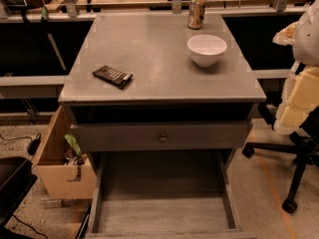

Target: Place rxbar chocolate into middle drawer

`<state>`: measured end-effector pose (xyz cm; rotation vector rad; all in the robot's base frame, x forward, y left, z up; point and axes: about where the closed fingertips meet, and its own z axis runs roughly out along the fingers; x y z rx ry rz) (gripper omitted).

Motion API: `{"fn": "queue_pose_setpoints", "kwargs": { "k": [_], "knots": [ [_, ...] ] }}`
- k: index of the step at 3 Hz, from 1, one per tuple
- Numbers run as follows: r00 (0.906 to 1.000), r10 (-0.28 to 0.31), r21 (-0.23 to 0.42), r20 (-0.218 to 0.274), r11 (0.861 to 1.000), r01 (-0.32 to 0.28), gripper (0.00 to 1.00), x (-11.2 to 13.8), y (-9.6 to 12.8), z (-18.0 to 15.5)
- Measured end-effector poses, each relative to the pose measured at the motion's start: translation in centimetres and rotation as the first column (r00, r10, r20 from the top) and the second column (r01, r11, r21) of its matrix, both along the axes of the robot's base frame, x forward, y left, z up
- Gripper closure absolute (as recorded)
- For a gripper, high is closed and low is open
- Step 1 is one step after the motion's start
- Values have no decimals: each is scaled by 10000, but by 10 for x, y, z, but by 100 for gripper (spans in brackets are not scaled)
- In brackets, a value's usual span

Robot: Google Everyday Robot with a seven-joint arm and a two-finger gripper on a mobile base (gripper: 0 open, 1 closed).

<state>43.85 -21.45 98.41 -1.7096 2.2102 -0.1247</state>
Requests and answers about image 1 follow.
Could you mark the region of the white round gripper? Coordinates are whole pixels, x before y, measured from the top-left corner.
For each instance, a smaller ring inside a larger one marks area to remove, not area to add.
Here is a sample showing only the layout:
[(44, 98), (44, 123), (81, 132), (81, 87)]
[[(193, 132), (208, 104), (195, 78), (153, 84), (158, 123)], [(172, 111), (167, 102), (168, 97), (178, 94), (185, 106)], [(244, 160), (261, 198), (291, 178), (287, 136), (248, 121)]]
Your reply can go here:
[(306, 66), (297, 73), (297, 66), (293, 65), (284, 82), (281, 99), (274, 130), (291, 134), (301, 126), (319, 141), (319, 67)]

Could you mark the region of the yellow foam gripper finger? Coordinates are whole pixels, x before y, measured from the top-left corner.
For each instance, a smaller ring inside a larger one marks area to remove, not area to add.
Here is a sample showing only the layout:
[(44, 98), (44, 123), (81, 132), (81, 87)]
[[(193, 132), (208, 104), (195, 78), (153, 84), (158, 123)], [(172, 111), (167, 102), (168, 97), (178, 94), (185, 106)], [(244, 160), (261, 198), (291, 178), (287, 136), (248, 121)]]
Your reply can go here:
[(288, 25), (286, 28), (282, 29), (278, 33), (275, 34), (275, 36), (272, 39), (272, 42), (277, 45), (282, 46), (293, 46), (295, 43), (295, 30), (296, 30), (297, 23), (293, 22), (290, 25)]

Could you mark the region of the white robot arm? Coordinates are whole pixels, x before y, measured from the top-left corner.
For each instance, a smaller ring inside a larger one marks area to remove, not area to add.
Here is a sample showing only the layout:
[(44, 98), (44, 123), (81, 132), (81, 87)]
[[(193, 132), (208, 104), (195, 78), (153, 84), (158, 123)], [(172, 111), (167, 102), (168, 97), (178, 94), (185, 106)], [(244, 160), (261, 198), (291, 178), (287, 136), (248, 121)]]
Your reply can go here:
[(295, 60), (273, 125), (276, 132), (288, 135), (319, 106), (319, 0), (297, 22), (277, 33), (273, 42), (291, 45)]

